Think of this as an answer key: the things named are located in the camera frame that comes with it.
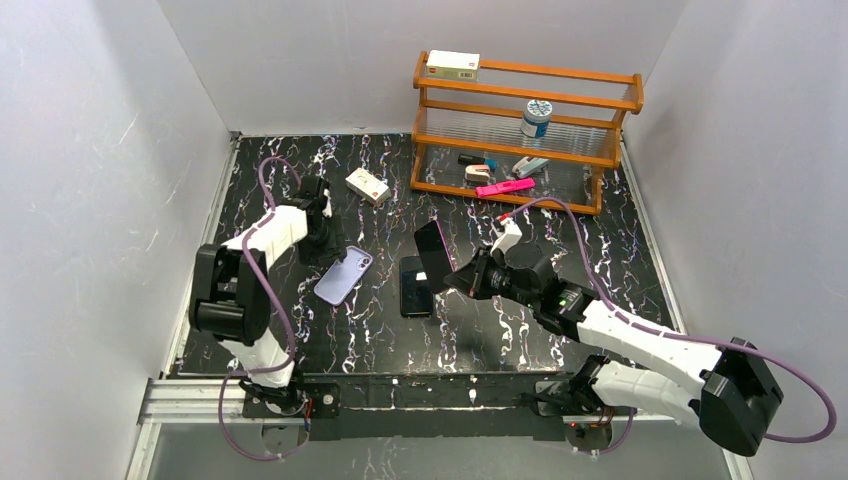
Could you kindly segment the beige small stapler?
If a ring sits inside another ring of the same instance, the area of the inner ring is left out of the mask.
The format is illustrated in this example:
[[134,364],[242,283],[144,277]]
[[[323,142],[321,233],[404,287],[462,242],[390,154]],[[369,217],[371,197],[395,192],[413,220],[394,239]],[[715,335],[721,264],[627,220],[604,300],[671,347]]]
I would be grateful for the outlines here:
[[491,179],[491,168],[486,164],[467,165],[464,179],[469,183],[486,184]]

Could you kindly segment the lavender smartphone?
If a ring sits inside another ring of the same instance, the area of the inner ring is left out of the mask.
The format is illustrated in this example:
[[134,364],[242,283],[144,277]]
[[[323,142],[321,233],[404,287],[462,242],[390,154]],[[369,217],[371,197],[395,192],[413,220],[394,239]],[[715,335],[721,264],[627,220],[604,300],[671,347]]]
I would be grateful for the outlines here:
[[329,305],[341,305],[372,264],[373,257],[369,253],[348,246],[345,257],[336,260],[316,283],[314,294]]

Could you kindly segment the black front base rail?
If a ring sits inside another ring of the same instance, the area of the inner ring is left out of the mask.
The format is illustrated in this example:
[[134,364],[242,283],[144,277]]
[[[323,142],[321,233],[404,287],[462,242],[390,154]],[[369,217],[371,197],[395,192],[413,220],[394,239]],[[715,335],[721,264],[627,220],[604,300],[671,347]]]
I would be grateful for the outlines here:
[[550,372],[308,374],[298,384],[314,401],[319,441],[406,437],[531,437],[562,441],[571,424],[602,409],[567,392],[569,375]]

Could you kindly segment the white teal stapler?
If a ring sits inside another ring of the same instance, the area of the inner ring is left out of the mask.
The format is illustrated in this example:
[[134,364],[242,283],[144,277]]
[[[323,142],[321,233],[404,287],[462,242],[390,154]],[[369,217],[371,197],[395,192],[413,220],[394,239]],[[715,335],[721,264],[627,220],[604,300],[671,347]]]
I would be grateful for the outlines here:
[[513,165],[512,174],[517,179],[525,179],[540,172],[548,163],[547,158],[525,156]]

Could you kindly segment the black teal marker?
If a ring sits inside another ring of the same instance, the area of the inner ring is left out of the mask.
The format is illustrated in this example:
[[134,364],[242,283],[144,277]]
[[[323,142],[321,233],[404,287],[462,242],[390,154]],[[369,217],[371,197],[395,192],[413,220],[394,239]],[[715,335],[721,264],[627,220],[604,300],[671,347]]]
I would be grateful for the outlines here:
[[494,160],[488,159],[482,156],[475,156],[465,153],[460,153],[457,156],[457,162],[460,165],[485,165],[489,170],[494,171],[497,168],[497,164]]

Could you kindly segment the pink-edged dark smartphone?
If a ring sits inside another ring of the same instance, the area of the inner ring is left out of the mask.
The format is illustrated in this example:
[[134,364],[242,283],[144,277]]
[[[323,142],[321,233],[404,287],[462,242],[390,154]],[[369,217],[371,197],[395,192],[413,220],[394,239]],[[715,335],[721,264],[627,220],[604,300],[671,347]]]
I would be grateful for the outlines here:
[[449,285],[445,278],[454,272],[440,223],[434,219],[414,232],[414,241],[422,262],[430,291],[440,294]]

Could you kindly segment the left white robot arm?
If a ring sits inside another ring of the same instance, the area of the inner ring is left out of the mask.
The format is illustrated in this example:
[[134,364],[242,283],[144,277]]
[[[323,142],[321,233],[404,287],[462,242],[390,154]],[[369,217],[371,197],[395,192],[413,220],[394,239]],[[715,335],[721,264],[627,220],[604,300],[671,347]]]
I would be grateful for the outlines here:
[[273,312],[286,312],[268,273],[290,250],[301,264],[315,268],[346,256],[331,184],[323,177],[303,177],[293,197],[271,206],[244,232],[199,247],[188,313],[192,329],[213,337],[238,360],[241,387],[281,411],[297,409],[302,395],[294,379],[293,326],[283,319],[284,342],[270,327]]

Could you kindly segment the white red small box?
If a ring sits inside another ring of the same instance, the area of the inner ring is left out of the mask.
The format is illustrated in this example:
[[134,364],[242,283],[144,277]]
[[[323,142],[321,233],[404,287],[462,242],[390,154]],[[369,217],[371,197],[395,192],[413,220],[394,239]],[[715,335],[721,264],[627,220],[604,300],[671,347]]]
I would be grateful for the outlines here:
[[362,167],[351,172],[345,178],[345,183],[349,189],[376,207],[382,205],[390,194],[390,188],[385,182]]

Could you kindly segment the pink highlighter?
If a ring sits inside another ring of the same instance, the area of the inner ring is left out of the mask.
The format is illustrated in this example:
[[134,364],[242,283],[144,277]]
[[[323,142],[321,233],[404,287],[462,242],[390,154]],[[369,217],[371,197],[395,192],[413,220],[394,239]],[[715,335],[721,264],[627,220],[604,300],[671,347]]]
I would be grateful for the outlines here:
[[475,193],[479,198],[492,197],[496,195],[512,194],[532,189],[536,186],[533,178],[524,178],[518,180],[509,180],[498,182],[491,185],[479,186],[475,188]]

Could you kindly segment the orange wooden shelf rack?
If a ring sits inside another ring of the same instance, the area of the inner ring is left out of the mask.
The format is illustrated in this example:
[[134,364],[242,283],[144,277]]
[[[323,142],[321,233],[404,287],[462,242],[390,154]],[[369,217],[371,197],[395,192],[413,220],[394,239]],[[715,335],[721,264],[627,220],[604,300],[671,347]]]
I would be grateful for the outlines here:
[[622,160],[627,116],[641,112],[641,74],[485,60],[474,72],[437,75],[420,53],[412,141],[414,190],[521,204],[560,199],[597,215],[603,179]]

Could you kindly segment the white box on shelf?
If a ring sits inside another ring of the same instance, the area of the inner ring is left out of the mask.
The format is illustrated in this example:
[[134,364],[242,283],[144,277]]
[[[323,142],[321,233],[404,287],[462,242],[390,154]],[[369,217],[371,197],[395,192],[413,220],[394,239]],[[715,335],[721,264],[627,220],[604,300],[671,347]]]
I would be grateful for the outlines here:
[[476,82],[480,67],[480,55],[444,50],[431,50],[425,63],[428,77]]

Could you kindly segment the blue white round jar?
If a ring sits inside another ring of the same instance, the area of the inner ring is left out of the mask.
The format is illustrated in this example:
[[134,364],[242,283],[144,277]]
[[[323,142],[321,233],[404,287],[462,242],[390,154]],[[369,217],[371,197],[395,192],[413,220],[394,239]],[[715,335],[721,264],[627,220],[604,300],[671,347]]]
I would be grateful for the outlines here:
[[520,131],[529,138],[541,138],[548,130],[553,106],[549,101],[529,100],[522,115]]

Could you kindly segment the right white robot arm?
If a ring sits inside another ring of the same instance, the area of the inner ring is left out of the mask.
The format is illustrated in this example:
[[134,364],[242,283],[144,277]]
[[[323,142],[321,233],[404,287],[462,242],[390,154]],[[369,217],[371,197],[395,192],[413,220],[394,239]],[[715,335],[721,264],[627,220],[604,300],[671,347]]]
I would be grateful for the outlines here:
[[598,292],[560,278],[550,259],[529,243],[507,254],[479,248],[444,282],[476,300],[512,300],[530,308],[549,332],[636,362],[628,367],[602,355],[589,357],[563,385],[533,394],[552,408],[646,410],[696,426],[723,449],[751,457],[782,403],[780,387],[751,343],[676,340],[672,331],[610,309]]

